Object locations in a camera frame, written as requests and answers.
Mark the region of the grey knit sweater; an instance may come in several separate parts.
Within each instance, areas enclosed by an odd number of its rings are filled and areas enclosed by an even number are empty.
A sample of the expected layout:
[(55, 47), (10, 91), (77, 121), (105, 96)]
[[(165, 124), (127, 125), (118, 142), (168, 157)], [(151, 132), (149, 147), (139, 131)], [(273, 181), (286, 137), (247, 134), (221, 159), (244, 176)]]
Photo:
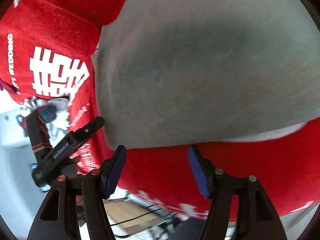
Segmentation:
[(292, 129), (319, 117), (319, 0), (126, 0), (92, 59), (110, 148)]

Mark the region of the white patterned cloth pile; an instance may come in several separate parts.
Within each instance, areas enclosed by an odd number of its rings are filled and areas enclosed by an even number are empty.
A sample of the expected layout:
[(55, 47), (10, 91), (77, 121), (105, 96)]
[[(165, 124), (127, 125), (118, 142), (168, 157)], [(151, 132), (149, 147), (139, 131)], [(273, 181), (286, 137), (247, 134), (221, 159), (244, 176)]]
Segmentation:
[(27, 131), (27, 116), (34, 111), (38, 111), (41, 118), (50, 128), (55, 127), (67, 132), (70, 128), (68, 108), (69, 100), (67, 98), (61, 97), (45, 100), (33, 96), (32, 98), (24, 99), (16, 120)]

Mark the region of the black metal chair frame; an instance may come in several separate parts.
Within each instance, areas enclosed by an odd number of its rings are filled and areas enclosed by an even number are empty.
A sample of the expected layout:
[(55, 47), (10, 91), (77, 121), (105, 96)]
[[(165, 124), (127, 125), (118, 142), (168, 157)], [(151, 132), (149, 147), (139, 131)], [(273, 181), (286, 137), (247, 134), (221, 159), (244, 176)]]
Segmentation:
[(104, 200), (104, 207), (116, 239), (168, 239), (182, 223), (177, 214), (131, 194)]

